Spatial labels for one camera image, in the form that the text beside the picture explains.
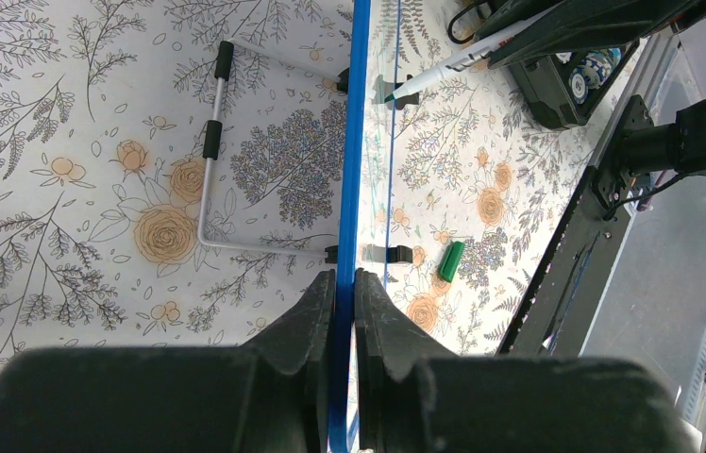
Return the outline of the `green marker cap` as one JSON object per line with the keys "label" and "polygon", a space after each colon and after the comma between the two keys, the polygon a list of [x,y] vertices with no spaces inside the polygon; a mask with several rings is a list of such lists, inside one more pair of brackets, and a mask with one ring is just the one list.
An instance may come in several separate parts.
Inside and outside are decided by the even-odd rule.
{"label": "green marker cap", "polygon": [[438,276],[442,281],[452,282],[458,270],[463,252],[464,242],[456,241],[451,243],[445,250],[443,258],[438,266]]}

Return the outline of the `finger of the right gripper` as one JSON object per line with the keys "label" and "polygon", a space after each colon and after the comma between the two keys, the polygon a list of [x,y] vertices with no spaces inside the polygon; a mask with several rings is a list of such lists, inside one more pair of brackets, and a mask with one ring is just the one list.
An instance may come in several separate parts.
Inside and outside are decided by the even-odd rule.
{"label": "finger of the right gripper", "polygon": [[521,0],[496,5],[475,34],[478,41],[538,13],[545,16],[491,52],[491,68],[625,45],[669,26],[683,31],[706,18],[706,0]]}

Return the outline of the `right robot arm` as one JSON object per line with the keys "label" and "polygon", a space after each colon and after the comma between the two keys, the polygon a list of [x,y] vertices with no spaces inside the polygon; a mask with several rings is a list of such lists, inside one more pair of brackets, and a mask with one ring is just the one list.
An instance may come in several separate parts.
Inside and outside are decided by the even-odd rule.
{"label": "right robot arm", "polygon": [[[500,1],[477,41],[533,15],[534,24],[489,53],[490,66],[624,45],[668,26],[680,32],[706,19],[706,1]],[[679,111],[672,124],[624,133],[619,146],[613,167],[629,176],[663,170],[675,171],[674,182],[706,176],[706,100]]]}

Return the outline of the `blue framed whiteboard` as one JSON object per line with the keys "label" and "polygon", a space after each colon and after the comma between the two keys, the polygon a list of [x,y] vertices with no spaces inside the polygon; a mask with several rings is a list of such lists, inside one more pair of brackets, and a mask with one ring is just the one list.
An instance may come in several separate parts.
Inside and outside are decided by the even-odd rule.
{"label": "blue framed whiteboard", "polygon": [[231,391],[201,433],[199,452],[260,451],[244,441],[254,409],[273,413],[278,448],[347,452],[378,442],[380,355],[372,316],[396,316],[376,277],[355,267],[371,3],[355,4],[345,126],[339,244],[299,301],[258,337],[212,353]]}

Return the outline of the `white marker pen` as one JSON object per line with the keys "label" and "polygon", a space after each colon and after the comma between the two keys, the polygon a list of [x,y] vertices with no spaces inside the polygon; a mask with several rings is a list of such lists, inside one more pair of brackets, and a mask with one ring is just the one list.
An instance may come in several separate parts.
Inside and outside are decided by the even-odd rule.
{"label": "white marker pen", "polygon": [[446,78],[465,72],[470,67],[481,61],[488,60],[490,58],[490,53],[500,49],[515,35],[533,25],[545,14],[547,14],[546,10],[532,16],[529,19],[521,20],[515,24],[509,25],[494,34],[475,42],[458,53],[451,55],[449,58],[440,61],[438,64],[422,72],[420,75],[415,76],[412,79],[408,79],[399,87],[395,88],[390,94],[386,95],[384,101],[388,103],[395,101],[396,99],[414,95]]}

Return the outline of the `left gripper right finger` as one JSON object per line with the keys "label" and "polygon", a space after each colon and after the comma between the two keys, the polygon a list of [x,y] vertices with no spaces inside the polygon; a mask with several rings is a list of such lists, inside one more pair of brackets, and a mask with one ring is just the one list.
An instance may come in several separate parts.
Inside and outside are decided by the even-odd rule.
{"label": "left gripper right finger", "polygon": [[660,382],[619,359],[459,356],[354,283],[360,444],[376,452],[690,452]]}

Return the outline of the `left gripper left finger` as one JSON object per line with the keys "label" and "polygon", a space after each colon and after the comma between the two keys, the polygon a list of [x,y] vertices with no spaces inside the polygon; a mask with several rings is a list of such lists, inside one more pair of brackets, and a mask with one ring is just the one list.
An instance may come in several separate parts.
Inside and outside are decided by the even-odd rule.
{"label": "left gripper left finger", "polygon": [[238,346],[45,348],[0,373],[0,452],[323,452],[336,276]]}

